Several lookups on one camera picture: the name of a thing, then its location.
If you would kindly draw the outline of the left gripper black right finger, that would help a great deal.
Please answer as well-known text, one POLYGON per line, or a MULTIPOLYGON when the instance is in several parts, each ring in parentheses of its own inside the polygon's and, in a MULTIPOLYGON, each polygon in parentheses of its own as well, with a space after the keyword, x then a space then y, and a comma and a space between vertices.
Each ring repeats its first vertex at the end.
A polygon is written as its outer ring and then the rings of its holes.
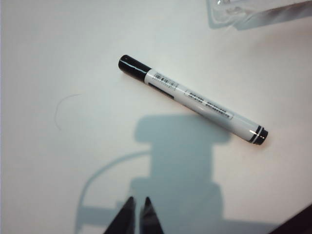
POLYGON ((144 206, 140 211, 140 233, 164 234, 161 223, 149 197, 145 198, 144 206))

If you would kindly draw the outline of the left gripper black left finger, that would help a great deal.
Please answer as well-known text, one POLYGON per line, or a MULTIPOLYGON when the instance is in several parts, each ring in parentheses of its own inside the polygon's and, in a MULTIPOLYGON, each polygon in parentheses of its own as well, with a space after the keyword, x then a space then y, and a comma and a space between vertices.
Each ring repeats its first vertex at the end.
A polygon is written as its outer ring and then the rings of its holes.
POLYGON ((135 233, 135 200, 131 196, 119 210, 104 234, 134 234, 135 233))

